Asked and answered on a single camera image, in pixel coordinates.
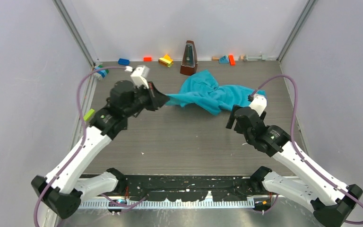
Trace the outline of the turquoise t-shirt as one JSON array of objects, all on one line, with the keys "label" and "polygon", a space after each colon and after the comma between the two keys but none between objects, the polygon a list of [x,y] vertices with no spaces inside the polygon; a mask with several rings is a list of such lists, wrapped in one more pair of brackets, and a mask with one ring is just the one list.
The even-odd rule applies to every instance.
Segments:
[{"label": "turquoise t-shirt", "polygon": [[[208,70],[204,70],[188,77],[182,84],[179,93],[168,94],[168,106],[185,107],[195,104],[213,115],[222,110],[231,111],[234,105],[249,106],[249,95],[255,90],[241,85],[219,85],[218,81]],[[256,92],[266,98],[263,90]]]}]

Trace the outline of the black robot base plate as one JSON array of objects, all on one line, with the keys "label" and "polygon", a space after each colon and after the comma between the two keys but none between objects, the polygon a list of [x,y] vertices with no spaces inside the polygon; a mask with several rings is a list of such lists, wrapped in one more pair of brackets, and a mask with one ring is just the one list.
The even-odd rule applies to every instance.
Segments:
[{"label": "black robot base plate", "polygon": [[132,209],[249,208],[267,213],[279,196],[256,179],[241,175],[124,175],[114,190],[101,196],[111,211]]}]

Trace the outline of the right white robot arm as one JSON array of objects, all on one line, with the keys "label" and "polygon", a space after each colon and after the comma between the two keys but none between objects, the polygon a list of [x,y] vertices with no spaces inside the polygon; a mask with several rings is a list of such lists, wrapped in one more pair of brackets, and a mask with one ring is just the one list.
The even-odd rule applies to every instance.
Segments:
[{"label": "right white robot arm", "polygon": [[290,135],[276,125],[264,124],[265,113],[258,114],[250,107],[234,105],[226,128],[244,135],[256,150],[288,167],[301,180],[295,182],[261,166],[251,175],[251,189],[257,194],[274,192],[289,198],[313,213],[325,227],[340,227],[355,208],[363,190],[356,184],[347,185],[322,168],[320,177],[308,164],[317,164],[291,142]]}]

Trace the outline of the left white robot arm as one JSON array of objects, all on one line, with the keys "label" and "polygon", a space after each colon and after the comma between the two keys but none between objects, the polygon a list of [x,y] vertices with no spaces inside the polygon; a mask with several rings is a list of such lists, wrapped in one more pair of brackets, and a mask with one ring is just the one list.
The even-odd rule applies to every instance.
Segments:
[{"label": "left white robot arm", "polygon": [[159,92],[151,81],[141,86],[129,80],[116,82],[106,105],[91,118],[80,141],[56,168],[32,180],[31,185],[42,202],[61,219],[67,219],[81,203],[97,195],[106,192],[122,195],[126,190],[126,177],[115,168],[83,181],[80,176],[97,154],[127,129],[129,117],[137,117],[144,109],[156,111],[169,100],[169,96]]}]

